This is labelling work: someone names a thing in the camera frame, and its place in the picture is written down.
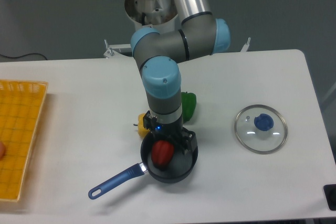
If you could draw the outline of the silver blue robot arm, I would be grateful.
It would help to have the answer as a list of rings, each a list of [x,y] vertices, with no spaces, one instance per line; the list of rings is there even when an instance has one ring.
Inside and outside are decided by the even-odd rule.
[[[193,152],[197,141],[183,127],[178,63],[227,50],[229,28],[214,18],[207,0],[132,0],[132,6],[133,20],[142,24],[131,49],[150,108],[144,127],[156,141]]]

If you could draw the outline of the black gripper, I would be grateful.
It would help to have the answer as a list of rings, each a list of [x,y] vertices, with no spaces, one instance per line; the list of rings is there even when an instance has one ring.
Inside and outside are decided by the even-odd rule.
[[[175,122],[163,124],[157,116],[152,116],[147,111],[143,118],[144,127],[149,133],[143,139],[143,145],[148,148],[158,140],[165,140],[173,144],[178,150],[186,153],[194,153],[196,150],[196,134],[182,125],[182,116]]]

